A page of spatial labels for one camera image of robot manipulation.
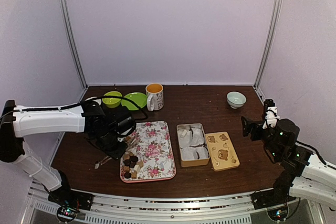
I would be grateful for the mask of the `metal tongs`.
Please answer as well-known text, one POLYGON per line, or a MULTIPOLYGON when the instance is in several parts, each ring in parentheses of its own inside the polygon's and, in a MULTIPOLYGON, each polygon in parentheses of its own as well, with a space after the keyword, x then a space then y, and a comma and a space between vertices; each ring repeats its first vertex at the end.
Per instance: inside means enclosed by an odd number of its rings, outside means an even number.
MULTIPOLYGON (((129 150, 136 142, 135 136, 133 136, 133 137, 127 136, 123 139, 123 142, 127 144, 126 150, 129 150)), ((110 160, 112 160, 112 157, 106 156, 102 160, 96 161, 95 164, 94 164, 94 168, 98 169, 100 166, 104 165, 105 163, 107 163, 110 160)))

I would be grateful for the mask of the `white chocolate cube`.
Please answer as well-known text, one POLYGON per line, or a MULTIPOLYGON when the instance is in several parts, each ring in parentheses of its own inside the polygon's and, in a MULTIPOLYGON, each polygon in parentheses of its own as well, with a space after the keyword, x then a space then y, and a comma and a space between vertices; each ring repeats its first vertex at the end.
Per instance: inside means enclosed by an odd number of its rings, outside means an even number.
POLYGON ((135 171, 139 172, 141 167, 139 165, 135 165, 135 167, 133 168, 135 171))

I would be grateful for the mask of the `beige bear tin lid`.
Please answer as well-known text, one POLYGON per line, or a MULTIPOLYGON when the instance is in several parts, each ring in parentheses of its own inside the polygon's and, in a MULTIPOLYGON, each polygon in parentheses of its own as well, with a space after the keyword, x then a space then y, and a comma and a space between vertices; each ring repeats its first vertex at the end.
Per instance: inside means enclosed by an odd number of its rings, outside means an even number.
POLYGON ((207 133, 205 140, 215 172, 240 166, 240 161, 227 132, 207 133))

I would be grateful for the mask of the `beige bear tin box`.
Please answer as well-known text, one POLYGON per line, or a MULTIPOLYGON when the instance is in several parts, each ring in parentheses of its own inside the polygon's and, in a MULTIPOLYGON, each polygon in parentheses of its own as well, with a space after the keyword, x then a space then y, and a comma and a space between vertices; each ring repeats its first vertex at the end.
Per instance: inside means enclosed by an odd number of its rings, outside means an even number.
POLYGON ((182 167, 205 166, 209 162, 209 150, 201 123, 176 126, 182 167))

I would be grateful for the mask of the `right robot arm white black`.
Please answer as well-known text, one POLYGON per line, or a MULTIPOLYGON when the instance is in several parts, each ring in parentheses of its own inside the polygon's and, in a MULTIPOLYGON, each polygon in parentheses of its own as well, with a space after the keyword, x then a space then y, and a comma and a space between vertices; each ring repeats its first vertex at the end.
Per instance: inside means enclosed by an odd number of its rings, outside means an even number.
POLYGON ((272 189, 252 195, 255 208, 304 198, 335 209, 335 165, 316 148, 297 140, 299 127, 280 118, 272 99, 264 101, 263 120, 243 116, 241 122, 243 136, 262 141, 269 160, 283 168, 272 189))

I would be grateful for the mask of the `dark round chocolate front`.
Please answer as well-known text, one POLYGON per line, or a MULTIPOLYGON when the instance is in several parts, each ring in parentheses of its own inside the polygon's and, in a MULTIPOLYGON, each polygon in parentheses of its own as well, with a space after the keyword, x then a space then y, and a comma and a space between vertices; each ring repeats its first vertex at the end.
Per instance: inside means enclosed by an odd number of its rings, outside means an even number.
POLYGON ((124 178, 126 178, 126 179, 129 179, 129 178, 131 178, 131 173, 130 172, 125 172, 124 173, 124 178))

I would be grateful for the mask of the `tan chocolate square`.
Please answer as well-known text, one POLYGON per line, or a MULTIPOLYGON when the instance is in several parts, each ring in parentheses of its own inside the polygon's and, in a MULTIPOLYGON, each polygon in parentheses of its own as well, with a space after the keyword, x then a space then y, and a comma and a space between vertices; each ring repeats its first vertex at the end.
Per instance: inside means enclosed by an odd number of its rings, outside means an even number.
POLYGON ((132 179, 136 179, 137 176, 138 176, 138 173, 137 173, 136 171, 133 171, 133 172, 131 173, 131 178, 132 178, 132 179))

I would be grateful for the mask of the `pale blue ceramic bowl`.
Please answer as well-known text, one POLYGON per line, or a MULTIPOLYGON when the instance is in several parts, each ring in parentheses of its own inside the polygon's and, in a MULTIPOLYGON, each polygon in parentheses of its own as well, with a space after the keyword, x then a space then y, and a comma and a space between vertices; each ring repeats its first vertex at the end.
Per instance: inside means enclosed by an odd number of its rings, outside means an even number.
POLYGON ((226 99, 229 106, 233 109, 241 108, 247 101, 246 97, 237 91, 227 93, 226 99))

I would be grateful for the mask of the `floral rectangular tray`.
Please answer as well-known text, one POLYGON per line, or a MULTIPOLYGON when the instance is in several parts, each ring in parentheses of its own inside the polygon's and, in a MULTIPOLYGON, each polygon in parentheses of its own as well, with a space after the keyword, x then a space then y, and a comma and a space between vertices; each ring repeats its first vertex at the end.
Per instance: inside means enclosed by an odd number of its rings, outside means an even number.
POLYGON ((175 160, 167 122, 137 123, 129 135, 135 136, 135 144, 127 150, 120 160, 120 178, 124 183, 154 182, 172 179, 176 175, 175 160), (130 161, 131 156, 139 158, 137 163, 130 161), (124 178, 125 172, 141 167, 136 179, 124 178))

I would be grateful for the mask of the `white black bowl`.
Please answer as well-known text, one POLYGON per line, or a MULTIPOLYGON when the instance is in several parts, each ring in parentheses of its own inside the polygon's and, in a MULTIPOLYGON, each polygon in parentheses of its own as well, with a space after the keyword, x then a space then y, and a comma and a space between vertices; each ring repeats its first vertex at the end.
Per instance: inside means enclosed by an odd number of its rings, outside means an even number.
POLYGON ((101 99, 98 99, 97 97, 89 97, 89 98, 86 98, 85 101, 96 102, 99 105, 101 105, 102 103, 101 99))

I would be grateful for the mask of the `white mug orange inside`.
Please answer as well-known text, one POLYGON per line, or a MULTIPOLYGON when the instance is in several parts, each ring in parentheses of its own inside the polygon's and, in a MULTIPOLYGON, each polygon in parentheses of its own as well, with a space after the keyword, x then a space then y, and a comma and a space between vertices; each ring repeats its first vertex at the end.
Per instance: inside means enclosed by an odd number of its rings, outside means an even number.
POLYGON ((150 112, 161 110, 164 106, 164 89, 159 83, 148 84, 146 91, 146 106, 150 112))

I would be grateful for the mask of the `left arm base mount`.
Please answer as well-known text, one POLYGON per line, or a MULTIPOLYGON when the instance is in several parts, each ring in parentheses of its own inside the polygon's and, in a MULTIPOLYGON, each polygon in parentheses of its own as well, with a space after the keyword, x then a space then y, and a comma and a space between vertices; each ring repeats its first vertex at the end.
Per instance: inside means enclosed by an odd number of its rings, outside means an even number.
POLYGON ((49 201, 74 210, 90 210, 93 202, 93 194, 75 190, 71 190, 68 196, 59 196, 55 191, 49 192, 48 195, 49 201))

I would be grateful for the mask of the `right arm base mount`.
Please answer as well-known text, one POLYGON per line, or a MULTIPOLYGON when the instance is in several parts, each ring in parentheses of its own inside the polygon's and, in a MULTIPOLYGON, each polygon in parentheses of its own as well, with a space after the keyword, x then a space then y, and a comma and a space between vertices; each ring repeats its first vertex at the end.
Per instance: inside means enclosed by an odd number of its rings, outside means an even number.
POLYGON ((250 197, 255 210, 285 205, 288 202, 296 200, 296 197, 276 194, 274 189, 258 190, 252 193, 250 197))

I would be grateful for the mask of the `right aluminium frame post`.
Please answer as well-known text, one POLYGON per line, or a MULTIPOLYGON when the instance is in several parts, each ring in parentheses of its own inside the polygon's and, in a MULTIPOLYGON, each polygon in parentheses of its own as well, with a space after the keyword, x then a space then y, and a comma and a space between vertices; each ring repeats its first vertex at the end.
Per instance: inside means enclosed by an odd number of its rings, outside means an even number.
POLYGON ((260 90, 261 80, 262 80, 264 71, 266 69, 266 64, 267 64, 267 60, 271 52, 272 44, 274 42, 276 28, 277 28, 277 24, 279 21, 281 8, 282 8, 282 3, 283 3, 283 0, 274 0, 269 29, 268 29, 268 33, 266 37, 266 42, 265 42, 264 50, 262 53, 262 58, 261 58, 261 62, 259 65, 257 77, 254 83, 254 88, 257 92, 259 92, 260 90))

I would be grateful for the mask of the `aluminium frame post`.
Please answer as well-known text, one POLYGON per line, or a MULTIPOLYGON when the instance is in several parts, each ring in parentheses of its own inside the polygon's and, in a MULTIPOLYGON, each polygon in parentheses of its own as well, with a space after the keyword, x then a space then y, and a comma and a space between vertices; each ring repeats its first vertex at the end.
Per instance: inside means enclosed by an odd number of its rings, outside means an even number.
POLYGON ((77 46, 75 42, 74 32, 73 32, 72 25, 71 25, 67 0, 59 0, 59 1, 60 1, 60 9, 61 9, 61 13, 62 13, 63 20, 64 20, 65 33, 66 33, 66 37, 68 40, 71 56, 72 56, 72 59, 75 65, 75 69, 76 69, 80 84, 83 89, 86 89, 88 85, 87 85, 85 75, 83 72, 83 68, 82 68, 79 55, 78 55, 78 50, 77 50, 77 46))
POLYGON ((257 77, 254 83, 254 88, 257 92, 259 92, 260 90, 261 80, 262 80, 264 71, 266 69, 266 64, 267 64, 267 60, 271 52, 272 44, 274 42, 276 28, 277 28, 277 24, 279 21, 281 8, 282 8, 282 3, 283 3, 283 0, 274 0, 269 29, 268 29, 268 33, 266 37, 266 42, 265 42, 264 50, 262 53, 262 58, 261 58, 261 62, 259 65, 257 77))

